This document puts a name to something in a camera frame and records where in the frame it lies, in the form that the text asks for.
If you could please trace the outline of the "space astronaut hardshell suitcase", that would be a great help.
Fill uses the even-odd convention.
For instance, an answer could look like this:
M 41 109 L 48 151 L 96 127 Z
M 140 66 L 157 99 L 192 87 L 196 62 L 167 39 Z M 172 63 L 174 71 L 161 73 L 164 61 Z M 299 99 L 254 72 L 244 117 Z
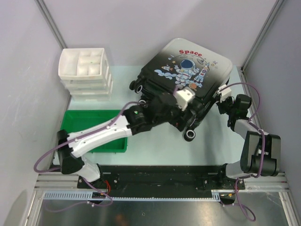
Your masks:
M 200 102 L 201 123 L 216 102 L 217 89 L 228 84 L 232 68 L 228 58 L 184 38 L 175 38 L 141 69 L 129 88 L 141 93 L 144 102 L 161 93 L 173 93 L 176 87 L 189 87 L 195 92 L 192 101 Z M 183 132 L 188 142 L 196 136 L 195 129 Z

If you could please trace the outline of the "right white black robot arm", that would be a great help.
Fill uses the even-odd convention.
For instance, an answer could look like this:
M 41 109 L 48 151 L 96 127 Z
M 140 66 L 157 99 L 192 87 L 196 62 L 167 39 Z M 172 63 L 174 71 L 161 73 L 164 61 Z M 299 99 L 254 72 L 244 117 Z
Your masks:
M 220 114 L 227 114 L 227 126 L 244 139 L 240 160 L 225 165 L 217 184 L 228 189 L 236 178 L 275 177 L 279 174 L 281 138 L 265 132 L 247 116 L 252 99 L 243 94 L 235 99 L 221 94 L 217 97 Z

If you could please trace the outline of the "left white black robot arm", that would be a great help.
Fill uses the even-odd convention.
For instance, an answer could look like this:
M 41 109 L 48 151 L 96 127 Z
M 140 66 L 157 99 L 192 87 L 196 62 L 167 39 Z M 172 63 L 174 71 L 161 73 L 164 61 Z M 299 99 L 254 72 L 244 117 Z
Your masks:
M 162 93 L 151 101 L 129 102 L 118 115 L 86 130 L 68 133 L 62 129 L 57 137 L 60 171 L 64 175 L 78 174 L 93 188 L 103 185 L 100 166 L 83 156 L 111 141 L 150 131 L 160 124 L 177 120 L 195 98 L 188 89 L 173 94 Z

